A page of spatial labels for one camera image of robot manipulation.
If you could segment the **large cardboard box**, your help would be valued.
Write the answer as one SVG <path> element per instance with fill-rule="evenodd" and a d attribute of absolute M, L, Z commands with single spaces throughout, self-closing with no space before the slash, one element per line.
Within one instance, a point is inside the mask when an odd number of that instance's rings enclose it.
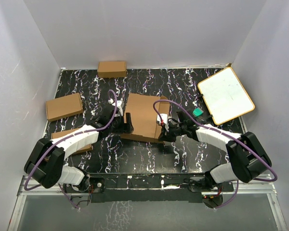
<path fill-rule="evenodd" d="M 130 93 L 128 96 L 125 112 L 131 114 L 131 122 L 134 128 L 131 134 L 121 134 L 122 139 L 163 143 L 158 140 L 161 134 L 161 126 L 156 123 L 157 113 L 153 108 L 153 103 L 165 96 L 146 96 Z"/>

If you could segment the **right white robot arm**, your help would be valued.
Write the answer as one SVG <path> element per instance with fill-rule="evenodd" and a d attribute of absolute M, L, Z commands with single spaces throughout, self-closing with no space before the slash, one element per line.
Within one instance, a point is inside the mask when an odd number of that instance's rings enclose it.
<path fill-rule="evenodd" d="M 203 187 L 216 191 L 227 181 L 240 180 L 248 183 L 271 168 L 270 158 L 252 132 L 232 133 L 210 124 L 197 125 L 183 111 L 179 111 L 177 115 L 178 120 L 169 118 L 166 114 L 157 116 L 157 124 L 161 126 L 159 141 L 174 142 L 177 137 L 186 135 L 228 154 L 228 163 L 215 166 L 205 172 L 204 179 L 198 181 Z"/>

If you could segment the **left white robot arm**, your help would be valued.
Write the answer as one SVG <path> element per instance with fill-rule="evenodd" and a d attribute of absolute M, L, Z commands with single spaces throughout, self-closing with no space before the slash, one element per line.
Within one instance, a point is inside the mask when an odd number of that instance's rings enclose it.
<path fill-rule="evenodd" d="M 87 174 L 78 167 L 66 166 L 65 160 L 109 134 L 132 132 L 131 114 L 123 114 L 119 108 L 109 106 L 90 124 L 83 125 L 65 136 L 52 140 L 39 139 L 25 163 L 24 172 L 46 189 L 56 184 L 70 184 L 79 192 L 85 192 L 90 186 Z"/>

